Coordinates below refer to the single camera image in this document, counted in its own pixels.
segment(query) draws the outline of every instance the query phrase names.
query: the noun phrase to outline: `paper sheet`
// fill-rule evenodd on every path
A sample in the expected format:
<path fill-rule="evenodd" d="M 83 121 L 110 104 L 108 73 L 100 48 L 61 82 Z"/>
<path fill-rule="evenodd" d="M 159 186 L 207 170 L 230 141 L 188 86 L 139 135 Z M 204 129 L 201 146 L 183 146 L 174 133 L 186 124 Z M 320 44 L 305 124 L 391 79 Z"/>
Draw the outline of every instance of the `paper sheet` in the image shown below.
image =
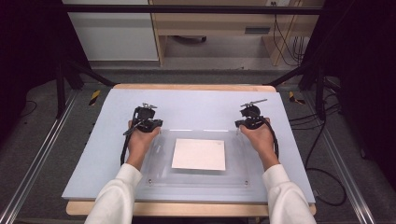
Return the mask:
<path fill-rule="evenodd" d="M 224 141 L 178 138 L 172 168 L 225 171 Z"/>

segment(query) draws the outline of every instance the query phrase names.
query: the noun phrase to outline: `wooden table edge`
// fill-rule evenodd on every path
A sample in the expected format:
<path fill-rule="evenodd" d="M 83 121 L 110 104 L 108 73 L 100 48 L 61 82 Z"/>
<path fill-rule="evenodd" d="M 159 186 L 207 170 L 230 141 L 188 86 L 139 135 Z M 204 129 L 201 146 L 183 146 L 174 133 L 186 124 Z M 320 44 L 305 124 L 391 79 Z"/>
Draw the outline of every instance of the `wooden table edge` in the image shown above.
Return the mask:
<path fill-rule="evenodd" d="M 196 84 L 118 84 L 114 89 L 123 90 L 180 90 L 180 91 L 267 91 L 276 92 L 273 86 L 259 85 L 196 85 Z"/>
<path fill-rule="evenodd" d="M 87 216 L 94 201 L 68 202 L 66 213 L 70 216 Z M 309 205 L 312 215 L 315 204 Z M 246 203 L 135 203 L 135 217 L 268 217 L 267 204 Z"/>

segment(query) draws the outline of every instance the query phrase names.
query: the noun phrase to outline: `table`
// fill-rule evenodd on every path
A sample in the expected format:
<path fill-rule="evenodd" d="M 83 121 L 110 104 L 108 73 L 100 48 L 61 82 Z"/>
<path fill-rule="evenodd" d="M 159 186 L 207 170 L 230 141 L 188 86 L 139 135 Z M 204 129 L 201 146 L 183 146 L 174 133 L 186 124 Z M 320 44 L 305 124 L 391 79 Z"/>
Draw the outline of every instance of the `table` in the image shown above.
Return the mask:
<path fill-rule="evenodd" d="M 249 85 L 160 85 L 160 84 L 120 84 L 115 89 L 141 90 L 192 90 L 192 91 L 269 91 L 270 86 Z M 69 201 L 67 214 L 71 216 L 88 215 L 94 201 Z M 310 204 L 312 214 L 316 213 Z M 267 204 L 249 203 L 135 203 L 134 216 L 142 217 L 267 217 Z"/>
<path fill-rule="evenodd" d="M 322 7 L 324 0 L 289 0 L 280 7 Z M 269 0 L 149 0 L 150 5 L 193 6 L 270 6 Z M 274 66 L 281 54 L 289 54 L 286 43 L 292 36 L 310 37 L 318 20 L 317 15 L 278 15 L 276 31 L 274 15 L 251 14 L 187 14 L 152 13 L 154 35 L 160 64 L 163 64 L 166 38 L 169 35 L 260 35 Z"/>

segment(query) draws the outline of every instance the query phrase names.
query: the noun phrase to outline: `hand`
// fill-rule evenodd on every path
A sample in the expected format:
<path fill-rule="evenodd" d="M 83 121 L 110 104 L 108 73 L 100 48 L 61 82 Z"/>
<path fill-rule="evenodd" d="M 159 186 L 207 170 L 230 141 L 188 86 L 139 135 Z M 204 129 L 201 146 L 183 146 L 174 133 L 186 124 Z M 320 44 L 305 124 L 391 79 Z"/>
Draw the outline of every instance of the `hand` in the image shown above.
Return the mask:
<path fill-rule="evenodd" d="M 131 120 L 129 120 L 128 125 L 129 127 L 133 125 Z M 155 128 L 151 133 L 142 133 L 135 129 L 128 143 L 129 157 L 126 163 L 140 171 L 149 146 L 159 132 L 160 127 Z"/>
<path fill-rule="evenodd" d="M 273 165 L 280 164 L 274 152 L 274 137 L 267 125 L 263 124 L 255 130 L 250 130 L 244 125 L 240 125 L 239 128 L 241 133 L 247 137 L 250 144 L 259 153 L 264 170 L 267 170 Z"/>

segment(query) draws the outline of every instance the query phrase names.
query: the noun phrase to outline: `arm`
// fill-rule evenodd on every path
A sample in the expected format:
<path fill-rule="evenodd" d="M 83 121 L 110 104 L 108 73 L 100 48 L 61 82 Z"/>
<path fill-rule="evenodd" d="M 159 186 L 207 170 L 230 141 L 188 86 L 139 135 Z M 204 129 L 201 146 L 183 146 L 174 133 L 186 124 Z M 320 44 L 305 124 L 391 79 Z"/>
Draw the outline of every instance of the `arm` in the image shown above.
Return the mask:
<path fill-rule="evenodd" d="M 303 192 L 289 180 L 276 157 L 274 140 L 269 128 L 262 125 L 259 129 L 249 130 L 241 125 L 240 129 L 259 153 L 264 167 L 262 180 L 268 192 L 271 223 L 316 223 Z"/>
<path fill-rule="evenodd" d="M 135 130 L 128 143 L 129 156 L 121 166 L 116 178 L 109 181 L 99 192 L 95 205 L 85 223 L 128 223 L 132 222 L 134 195 L 142 175 L 140 169 L 146 152 L 160 128 L 152 133 Z"/>

